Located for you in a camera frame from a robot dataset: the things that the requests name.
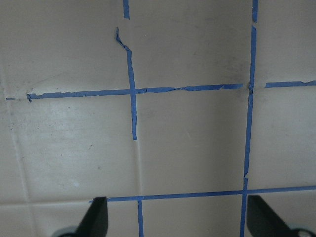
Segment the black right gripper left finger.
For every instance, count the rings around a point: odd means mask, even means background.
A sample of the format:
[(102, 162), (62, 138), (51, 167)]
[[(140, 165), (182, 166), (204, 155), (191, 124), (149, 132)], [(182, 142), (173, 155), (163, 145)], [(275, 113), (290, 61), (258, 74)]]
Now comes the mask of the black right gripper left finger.
[(109, 225), (106, 197), (96, 197), (75, 231), (76, 237), (105, 237)]

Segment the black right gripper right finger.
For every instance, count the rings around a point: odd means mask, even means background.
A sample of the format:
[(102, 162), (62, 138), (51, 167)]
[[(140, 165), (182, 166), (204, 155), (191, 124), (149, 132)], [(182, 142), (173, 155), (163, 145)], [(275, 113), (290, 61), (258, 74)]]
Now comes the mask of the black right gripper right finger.
[(299, 237), (304, 229), (291, 229), (259, 196), (247, 198), (246, 225), (253, 237)]

